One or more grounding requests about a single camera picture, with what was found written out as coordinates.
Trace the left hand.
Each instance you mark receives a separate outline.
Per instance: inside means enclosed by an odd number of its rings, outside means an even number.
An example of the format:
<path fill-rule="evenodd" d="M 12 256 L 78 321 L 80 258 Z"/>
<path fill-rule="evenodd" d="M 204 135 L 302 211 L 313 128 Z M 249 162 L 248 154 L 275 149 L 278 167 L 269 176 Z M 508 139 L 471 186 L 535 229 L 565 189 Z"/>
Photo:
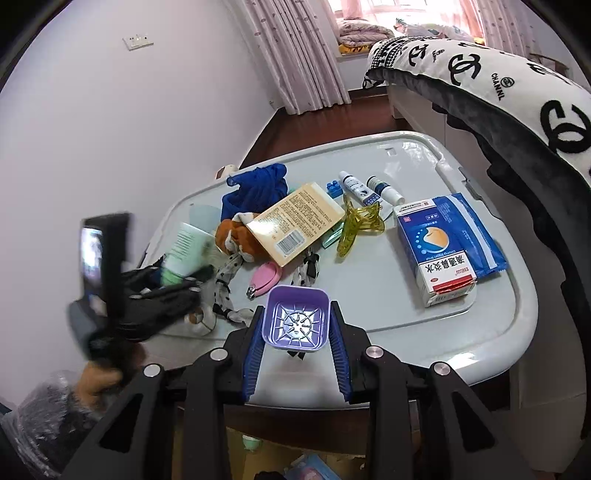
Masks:
<path fill-rule="evenodd" d="M 73 398 L 77 407 L 81 411 L 93 414 L 106 411 L 118 393 L 142 367 L 145 358 L 146 353 L 143 346 L 135 344 L 131 351 L 130 363 L 124 368 L 124 371 L 89 361 L 73 390 Z"/>

